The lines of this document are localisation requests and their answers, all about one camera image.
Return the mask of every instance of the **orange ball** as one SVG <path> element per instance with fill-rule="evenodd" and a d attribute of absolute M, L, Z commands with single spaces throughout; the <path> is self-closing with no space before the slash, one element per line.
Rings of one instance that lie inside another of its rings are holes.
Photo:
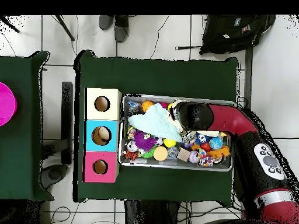
<path fill-rule="evenodd" d="M 145 102 L 143 102 L 143 104 L 141 105 L 143 112 L 146 112 L 149 107 L 153 106 L 154 102 L 150 101 L 150 100 L 146 100 Z"/>

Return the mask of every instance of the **dark green tablecloth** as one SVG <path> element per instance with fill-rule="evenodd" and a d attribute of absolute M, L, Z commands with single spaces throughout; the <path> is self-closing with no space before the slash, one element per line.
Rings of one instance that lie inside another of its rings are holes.
<path fill-rule="evenodd" d="M 75 112 L 79 107 L 79 126 L 75 127 L 74 138 L 75 148 L 79 148 L 79 166 L 74 171 L 75 180 L 78 173 L 78 185 L 76 181 L 74 183 L 74 200 L 209 200 L 230 205 L 232 170 L 218 172 L 120 166 L 115 183 L 83 183 L 84 88 L 116 88 L 122 94 L 235 101 L 237 65 L 235 58 L 228 62 L 138 60 L 96 58 L 91 51 L 82 51 L 75 60 L 76 96 L 79 99 Z"/>
<path fill-rule="evenodd" d="M 13 118 L 0 127 L 0 198 L 51 200 L 39 186 L 41 159 L 40 69 L 48 52 L 29 58 L 0 57 L 0 82 L 18 102 Z"/>

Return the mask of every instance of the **blue ball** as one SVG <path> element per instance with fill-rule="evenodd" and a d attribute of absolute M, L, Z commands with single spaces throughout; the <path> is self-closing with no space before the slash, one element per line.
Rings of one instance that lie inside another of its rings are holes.
<path fill-rule="evenodd" d="M 217 136 L 211 139 L 210 146 L 214 150 L 221 149 L 223 146 L 223 141 L 220 137 Z"/>

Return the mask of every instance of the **orange toy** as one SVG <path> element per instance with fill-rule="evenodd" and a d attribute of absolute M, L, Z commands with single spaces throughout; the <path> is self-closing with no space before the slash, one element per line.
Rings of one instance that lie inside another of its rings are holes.
<path fill-rule="evenodd" d="M 143 110 L 143 112 L 146 112 L 149 107 L 153 106 L 154 102 L 150 101 L 150 100 L 146 100 L 145 102 L 143 102 L 143 104 L 141 105 L 141 108 Z"/>
<path fill-rule="evenodd" d="M 218 157 L 222 157 L 222 155 L 230 155 L 230 150 L 228 149 L 228 146 L 223 146 L 222 149 L 208 151 L 207 154 L 215 159 Z"/>

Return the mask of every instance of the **yellow plush ball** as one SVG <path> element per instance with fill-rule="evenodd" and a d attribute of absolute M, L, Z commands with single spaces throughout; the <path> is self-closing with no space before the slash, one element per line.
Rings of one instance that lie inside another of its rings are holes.
<path fill-rule="evenodd" d="M 170 139 L 164 139 L 164 144 L 166 147 L 173 147 L 176 145 L 176 141 Z"/>
<path fill-rule="evenodd" d="M 154 102 L 150 101 L 150 100 L 146 100 L 145 102 L 143 102 L 143 104 L 141 105 L 143 112 L 146 112 L 149 107 L 153 106 Z"/>

